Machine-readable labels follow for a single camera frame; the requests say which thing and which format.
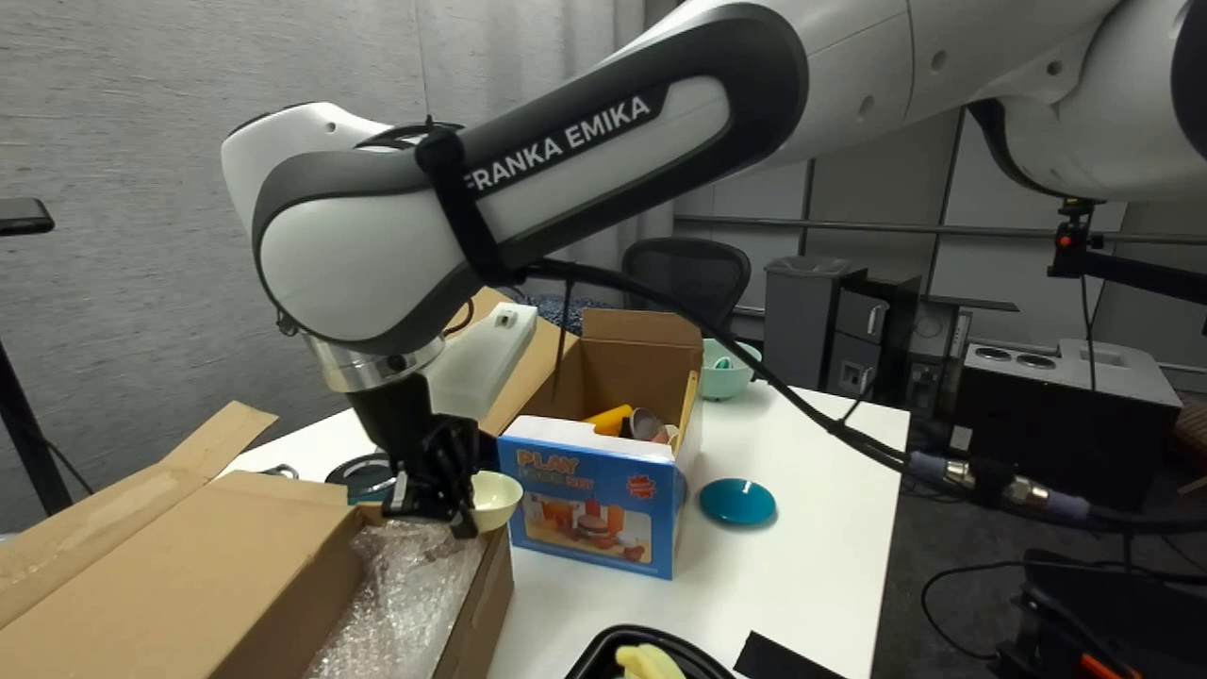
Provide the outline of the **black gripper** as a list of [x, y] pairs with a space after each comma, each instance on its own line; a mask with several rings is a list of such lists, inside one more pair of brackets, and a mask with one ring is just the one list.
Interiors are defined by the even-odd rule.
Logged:
[[480, 421], [436, 416], [422, 374], [349, 391], [349, 406], [393, 468], [381, 512], [450, 520], [456, 541], [476, 541]]

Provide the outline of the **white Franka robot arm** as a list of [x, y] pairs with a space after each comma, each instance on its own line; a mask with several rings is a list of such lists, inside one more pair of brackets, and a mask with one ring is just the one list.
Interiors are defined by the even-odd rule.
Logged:
[[681, 0], [484, 126], [333, 101], [259, 112], [222, 176], [279, 320], [387, 458], [387, 517], [472, 541], [480, 439], [430, 406], [441, 328], [484, 286], [716, 176], [974, 108], [994, 164], [1086, 213], [1207, 193], [1207, 0]]

